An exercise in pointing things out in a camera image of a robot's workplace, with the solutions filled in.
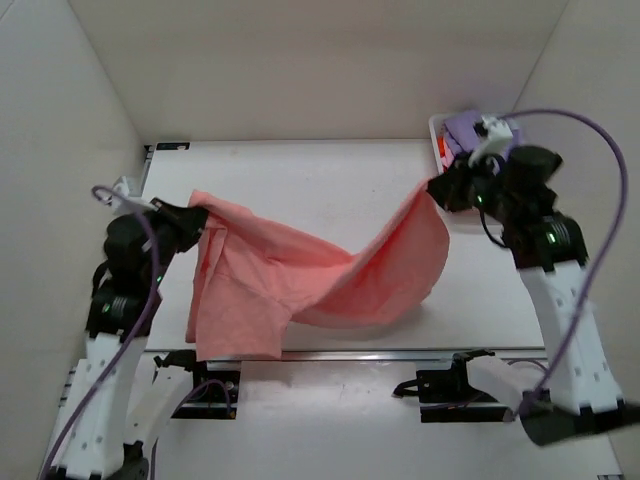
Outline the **salmon pink t shirt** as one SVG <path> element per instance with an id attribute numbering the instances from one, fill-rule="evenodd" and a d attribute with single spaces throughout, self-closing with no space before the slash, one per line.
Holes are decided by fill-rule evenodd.
<path id="1" fill-rule="evenodd" d="M 200 360 L 278 359 L 291 323 L 390 325 L 430 295 L 449 254 L 425 182 L 356 254 L 203 191 L 189 204 L 208 213 L 185 333 Z"/>

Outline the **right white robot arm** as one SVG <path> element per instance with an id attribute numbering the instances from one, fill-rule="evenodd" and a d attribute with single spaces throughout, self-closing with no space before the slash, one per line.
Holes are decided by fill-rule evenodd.
<path id="1" fill-rule="evenodd" d="M 502 227 L 500 241 L 532 301 L 548 363 L 542 375 L 516 368 L 489 350 L 453 355 L 446 370 L 417 372 L 396 386 L 416 397 L 423 413 L 459 412 L 490 397 L 518 419 L 539 447 L 636 425 L 639 405 L 627 401 L 604 355 L 587 302 L 588 254 L 582 231 L 555 207 L 548 182 L 562 157 L 518 146 L 508 157 L 463 154 L 426 190 L 443 210 L 476 209 Z"/>

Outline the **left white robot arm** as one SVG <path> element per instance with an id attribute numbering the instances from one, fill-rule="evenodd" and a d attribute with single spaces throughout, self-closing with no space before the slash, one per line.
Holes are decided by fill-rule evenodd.
<path id="1" fill-rule="evenodd" d="M 76 366 L 40 478 L 148 478 L 158 422 L 168 417 L 177 393 L 197 398 L 208 389 L 207 370 L 184 363 L 164 377 L 170 390 L 152 394 L 150 415 L 127 418 L 135 372 L 162 302 L 158 288 L 174 256 L 198 243 L 207 217 L 202 207 L 155 198 L 107 226 L 105 259 L 92 279 L 86 356 Z"/>

